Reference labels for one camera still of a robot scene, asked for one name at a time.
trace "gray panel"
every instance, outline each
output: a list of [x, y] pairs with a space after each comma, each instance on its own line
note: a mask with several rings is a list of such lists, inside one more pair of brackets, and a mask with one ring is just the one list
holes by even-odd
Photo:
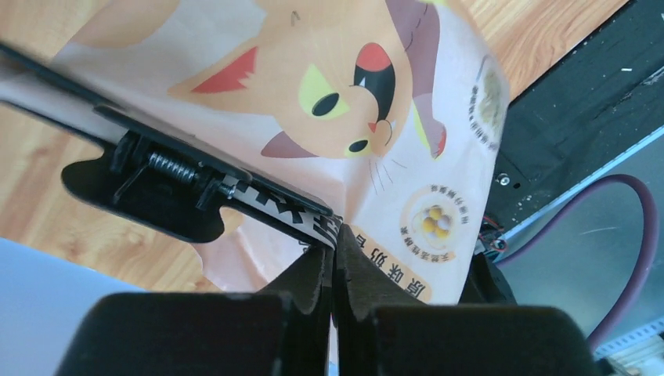
[[[664, 212], [664, 137], [638, 151], [607, 175], [634, 175], [644, 181]], [[510, 240], [518, 249], [561, 206]], [[581, 204], [527, 255], [502, 267], [519, 304], [556, 306], [589, 334], [627, 282], [641, 244], [643, 215], [627, 186], [608, 186]], [[664, 241], [641, 297], [605, 342], [664, 315]]]

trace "blue edge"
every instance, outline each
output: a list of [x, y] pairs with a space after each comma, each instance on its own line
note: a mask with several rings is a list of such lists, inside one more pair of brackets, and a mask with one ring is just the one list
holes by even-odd
[[[507, 231], [505, 233], [505, 240], [510, 240], [514, 235], [526, 229], [528, 226], [531, 226], [535, 221], [544, 217], [546, 213], [555, 209], [559, 205], [564, 204], [567, 200], [571, 199], [576, 194], [581, 192], [581, 190], [589, 186], [592, 182], [599, 179], [603, 175], [607, 174], [613, 168], [623, 163], [627, 158], [633, 156], [634, 154], [636, 154], [637, 152], [639, 152], [640, 150], [642, 150], [643, 148], [645, 148], [646, 146], [648, 146], [650, 143], [652, 143], [661, 136], [664, 136], [664, 125], [662, 127], [659, 127], [650, 135], [643, 138], [638, 143], [632, 145], [631, 148], [625, 150], [618, 157], [608, 162], [604, 167], [588, 175], [588, 177], [586, 177], [580, 183], [576, 184], [570, 190], [563, 193], [556, 200], [551, 201], [548, 205], [544, 206], [537, 213], [528, 217], [525, 221], [516, 225], [512, 230]], [[505, 255], [492, 251], [488, 252], [486, 256], [489, 259], [492, 259], [494, 262], [496, 262], [500, 261]], [[664, 331], [664, 317], [662, 319], [653, 321], [652, 324], [648, 324], [641, 328], [635, 329], [634, 331], [625, 334], [621, 338], [612, 339], [610, 342], [603, 344], [595, 351], [594, 353], [595, 359], [599, 360], [606, 356], [610, 356], [612, 354], [617, 353], [618, 351], [626, 349], [627, 347], [636, 345], [638, 342], [646, 340], [650, 338], [652, 335], [657, 335], [659, 331], [655, 330], [656, 327], [660, 329], [660, 331]]]

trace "wooden surface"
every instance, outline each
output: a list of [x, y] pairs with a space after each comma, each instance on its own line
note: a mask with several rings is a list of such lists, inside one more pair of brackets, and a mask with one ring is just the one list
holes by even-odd
[[[626, 0], [464, 0], [518, 95]], [[53, 56], [106, 0], [0, 0], [0, 38]], [[93, 147], [0, 108], [0, 237], [158, 291], [216, 291], [182, 242], [78, 203], [60, 184]]]

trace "circular logo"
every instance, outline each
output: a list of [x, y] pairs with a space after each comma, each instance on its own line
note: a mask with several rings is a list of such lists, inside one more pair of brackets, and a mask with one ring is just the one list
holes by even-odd
[[510, 95], [500, 75], [500, 69], [493, 58], [490, 55], [485, 56], [468, 106], [471, 131], [480, 143], [491, 151], [498, 151], [500, 147], [500, 137], [507, 115], [506, 98]]
[[430, 185], [406, 203], [400, 226], [403, 243], [415, 256], [429, 262], [454, 259], [457, 242], [468, 224], [468, 207], [453, 188]]

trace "cat mouth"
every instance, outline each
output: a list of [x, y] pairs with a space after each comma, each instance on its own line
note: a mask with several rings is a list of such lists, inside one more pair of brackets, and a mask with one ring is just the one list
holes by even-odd
[[381, 120], [388, 120], [396, 87], [395, 69], [392, 61], [385, 50], [377, 43], [367, 43], [360, 50], [355, 62], [353, 85], [362, 86], [376, 99], [378, 118], [373, 123], [373, 129], [371, 127], [372, 123], [370, 123], [371, 131], [375, 132], [376, 123]]

